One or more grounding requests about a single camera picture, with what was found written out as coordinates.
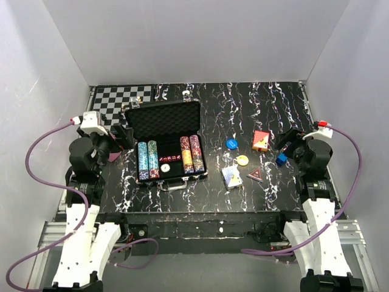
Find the blue and white block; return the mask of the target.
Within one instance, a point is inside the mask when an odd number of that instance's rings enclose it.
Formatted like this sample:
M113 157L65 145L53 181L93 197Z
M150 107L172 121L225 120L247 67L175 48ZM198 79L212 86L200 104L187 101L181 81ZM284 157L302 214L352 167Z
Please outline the blue and white block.
M277 156L276 160L275 160L275 162L276 162L277 165L279 165L279 166L284 165L284 164L286 163L286 161L287 161L287 156L286 156L284 153L280 153L280 154Z

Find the yellow big blind button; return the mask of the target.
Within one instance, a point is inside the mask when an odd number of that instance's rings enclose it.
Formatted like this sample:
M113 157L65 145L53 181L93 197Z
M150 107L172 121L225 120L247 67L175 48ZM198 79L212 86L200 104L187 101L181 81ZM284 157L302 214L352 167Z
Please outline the yellow big blind button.
M246 166L249 163L249 159L245 155L239 155L236 157L236 161L240 166Z

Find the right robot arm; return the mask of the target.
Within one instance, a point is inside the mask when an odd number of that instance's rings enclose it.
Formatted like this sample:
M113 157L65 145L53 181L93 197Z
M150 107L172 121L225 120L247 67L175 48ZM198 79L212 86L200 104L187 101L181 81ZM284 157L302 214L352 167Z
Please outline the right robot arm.
M352 275L343 255L336 219L336 194L327 165L333 150L325 142L333 129L315 122L315 130L304 133L290 128L277 135L275 148L292 159L297 168L296 189L304 217L282 213L275 226L276 237L289 242L301 271L300 291L363 291L362 279Z

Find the checkerboard mat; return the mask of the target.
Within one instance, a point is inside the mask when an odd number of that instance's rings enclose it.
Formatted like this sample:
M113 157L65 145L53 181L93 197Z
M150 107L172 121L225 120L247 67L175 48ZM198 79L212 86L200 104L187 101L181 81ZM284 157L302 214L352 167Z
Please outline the checkerboard mat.
M90 109L106 114L103 125L110 129L115 123L126 126L126 119L122 113L122 106L130 105L132 97L138 97L139 103L150 102L152 85L117 85L96 86Z

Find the white round chip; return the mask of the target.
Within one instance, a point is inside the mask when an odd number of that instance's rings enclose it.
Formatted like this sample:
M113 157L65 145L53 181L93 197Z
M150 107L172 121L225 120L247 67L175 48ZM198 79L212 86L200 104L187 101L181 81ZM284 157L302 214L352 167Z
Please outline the white round chip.
M160 170L161 170L163 173L169 172L169 171L170 171L170 165L169 165L169 164L162 164L162 165L160 166Z

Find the red playing card deck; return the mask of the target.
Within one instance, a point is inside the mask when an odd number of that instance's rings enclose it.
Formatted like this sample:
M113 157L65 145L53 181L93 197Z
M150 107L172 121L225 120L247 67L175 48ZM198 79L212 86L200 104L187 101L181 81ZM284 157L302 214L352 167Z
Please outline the red playing card deck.
M256 151L268 151L270 133L255 130L253 133L252 149Z

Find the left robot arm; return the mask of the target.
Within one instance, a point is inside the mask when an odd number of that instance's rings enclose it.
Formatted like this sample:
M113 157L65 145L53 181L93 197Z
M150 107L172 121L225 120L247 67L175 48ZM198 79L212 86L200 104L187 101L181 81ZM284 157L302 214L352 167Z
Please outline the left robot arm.
M102 277L115 243L128 239L120 221L96 221L105 180L102 170L118 150L112 137L82 134L69 146L73 175L66 190L66 233L51 286L44 291L102 291Z

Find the red and yellow chip column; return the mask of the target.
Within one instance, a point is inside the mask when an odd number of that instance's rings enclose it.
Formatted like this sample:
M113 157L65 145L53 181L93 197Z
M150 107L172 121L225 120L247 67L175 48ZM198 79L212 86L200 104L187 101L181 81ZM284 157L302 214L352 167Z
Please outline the red and yellow chip column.
M194 165L192 161L190 141L188 136L182 136L180 138L182 162L184 166L184 173L194 173Z

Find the clear dealer button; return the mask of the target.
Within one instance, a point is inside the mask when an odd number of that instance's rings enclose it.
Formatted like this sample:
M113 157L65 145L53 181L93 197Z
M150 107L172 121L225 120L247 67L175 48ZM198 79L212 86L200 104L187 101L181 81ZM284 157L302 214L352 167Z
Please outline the clear dealer button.
M225 163L230 163L233 161L233 158L231 157L230 153L224 153L222 155L222 160L225 162Z

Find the triangular all-in button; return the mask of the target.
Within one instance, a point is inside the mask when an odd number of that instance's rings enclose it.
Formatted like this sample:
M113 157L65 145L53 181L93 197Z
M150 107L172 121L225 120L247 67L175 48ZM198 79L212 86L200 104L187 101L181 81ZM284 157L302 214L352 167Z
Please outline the triangular all-in button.
M258 182L263 182L263 177L262 177L262 174L261 174L261 169L258 167L256 168L255 170L252 170L251 172L249 172L247 174L247 177L254 180L254 181L258 181Z

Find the blue small blind button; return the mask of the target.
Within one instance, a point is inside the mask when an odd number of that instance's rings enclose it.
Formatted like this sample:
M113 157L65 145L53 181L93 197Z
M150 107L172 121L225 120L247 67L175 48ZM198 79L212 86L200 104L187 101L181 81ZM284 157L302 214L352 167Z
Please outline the blue small blind button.
M226 147L230 150L234 150L238 148L238 142L235 139L228 139L226 141Z

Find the blue playing card deck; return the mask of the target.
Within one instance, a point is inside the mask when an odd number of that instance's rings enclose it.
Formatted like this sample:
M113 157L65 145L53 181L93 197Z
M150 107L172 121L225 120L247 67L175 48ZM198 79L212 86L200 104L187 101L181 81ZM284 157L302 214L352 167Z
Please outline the blue playing card deck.
M243 185L243 181L237 166L232 165L225 167L221 170L221 174L227 190L239 188Z

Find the pink wedge box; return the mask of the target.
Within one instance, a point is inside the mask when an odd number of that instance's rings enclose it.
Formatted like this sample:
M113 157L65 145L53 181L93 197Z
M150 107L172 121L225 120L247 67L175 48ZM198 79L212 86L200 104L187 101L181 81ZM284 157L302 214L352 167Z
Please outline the pink wedge box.
M109 155L108 161L109 162L114 162L120 156L120 154L121 154L121 152L111 153Z

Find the black poker chip case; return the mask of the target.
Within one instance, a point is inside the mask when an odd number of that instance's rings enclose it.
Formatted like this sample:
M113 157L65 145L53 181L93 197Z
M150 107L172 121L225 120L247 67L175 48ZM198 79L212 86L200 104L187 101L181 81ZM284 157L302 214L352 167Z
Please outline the black poker chip case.
M185 189L189 180L207 176L207 164L200 137L201 104L190 96L183 100L139 103L138 97L131 98L129 107L125 108L124 115L130 128L133 129L136 154L136 180L140 185L157 186L161 191L172 192ZM139 142L157 142L158 157L181 155L180 138L182 136L197 135L201 145L204 171L186 174L182 159L169 163L159 162L159 177L141 181L138 171ZM162 164L169 164L170 171L163 173Z

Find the purple and red chip column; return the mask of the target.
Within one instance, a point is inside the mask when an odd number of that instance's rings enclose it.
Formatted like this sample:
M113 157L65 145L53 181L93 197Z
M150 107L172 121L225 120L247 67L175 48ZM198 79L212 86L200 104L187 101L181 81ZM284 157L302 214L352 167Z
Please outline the purple and red chip column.
M191 135L189 137L190 139L190 147L191 147L191 153L192 153L192 161L194 165L194 171L195 172L202 172L204 171L204 162L202 159L202 151L201 151L201 145L200 141L197 135Z

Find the row of red dice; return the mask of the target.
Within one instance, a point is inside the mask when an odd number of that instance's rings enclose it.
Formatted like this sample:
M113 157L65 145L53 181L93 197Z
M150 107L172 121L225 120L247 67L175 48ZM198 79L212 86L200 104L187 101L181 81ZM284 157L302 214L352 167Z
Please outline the row of red dice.
M181 159L181 155L163 156L159 158L159 162L169 163L174 161L180 161Z

